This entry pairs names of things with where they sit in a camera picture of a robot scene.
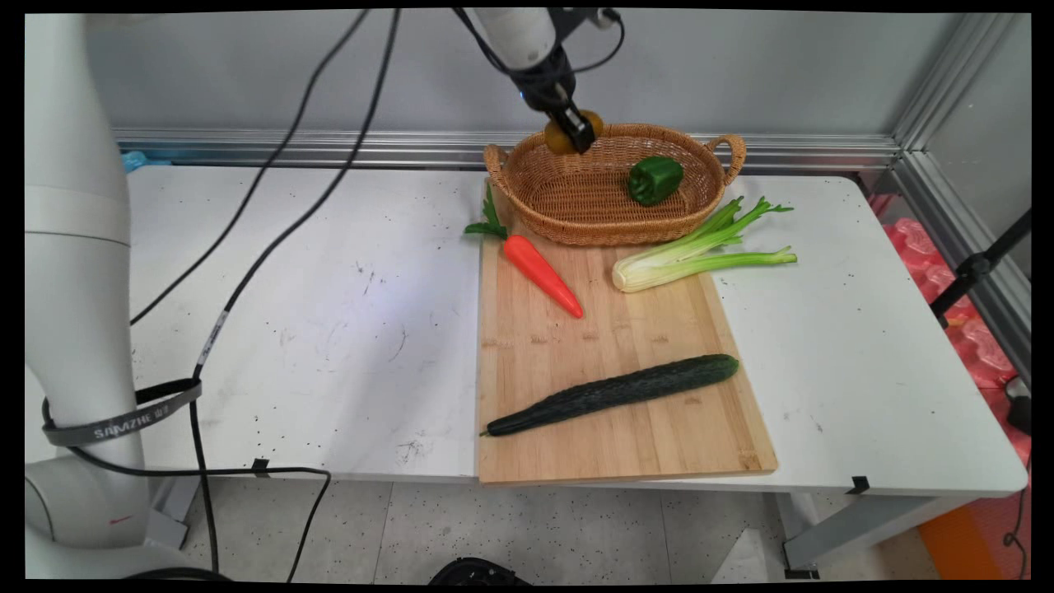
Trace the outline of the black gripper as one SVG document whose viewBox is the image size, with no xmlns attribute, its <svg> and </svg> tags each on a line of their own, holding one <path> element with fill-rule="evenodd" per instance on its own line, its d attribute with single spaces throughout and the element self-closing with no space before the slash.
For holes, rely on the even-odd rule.
<svg viewBox="0 0 1054 593">
<path fill-rule="evenodd" d="M 531 68 L 512 70 L 511 80 L 530 108 L 557 114 L 557 131 L 567 153 L 583 154 L 596 142 L 596 113 L 573 101 L 575 72 L 564 48 L 554 48 Z"/>
</svg>

